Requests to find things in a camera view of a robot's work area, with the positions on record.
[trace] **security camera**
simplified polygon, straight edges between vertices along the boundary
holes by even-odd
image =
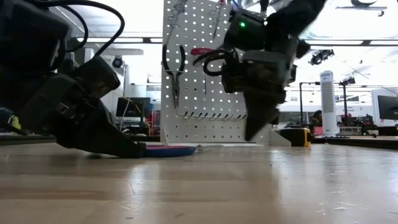
[[[113,62],[112,62],[112,66],[114,68],[121,68],[123,66],[123,59],[122,56],[115,56]]]

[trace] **yellow tool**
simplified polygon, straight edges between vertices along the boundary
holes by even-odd
[[[279,134],[289,140],[292,146],[311,146],[312,135],[308,128],[284,128]]]

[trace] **pole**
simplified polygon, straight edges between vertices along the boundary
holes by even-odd
[[[343,98],[344,98],[344,125],[348,126],[348,112],[347,112],[347,92],[346,92],[346,85],[343,85]]]
[[[302,85],[303,83],[298,84],[300,90],[300,124],[303,124],[303,93],[301,88]]]

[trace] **black base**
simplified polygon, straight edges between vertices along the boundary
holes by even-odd
[[[371,147],[376,149],[395,149],[398,150],[398,141],[375,139],[354,139],[354,138],[314,138],[314,144],[334,144],[340,146]]]

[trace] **blue object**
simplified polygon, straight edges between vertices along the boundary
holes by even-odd
[[[168,158],[191,156],[196,148],[192,146],[147,146],[144,157]]]

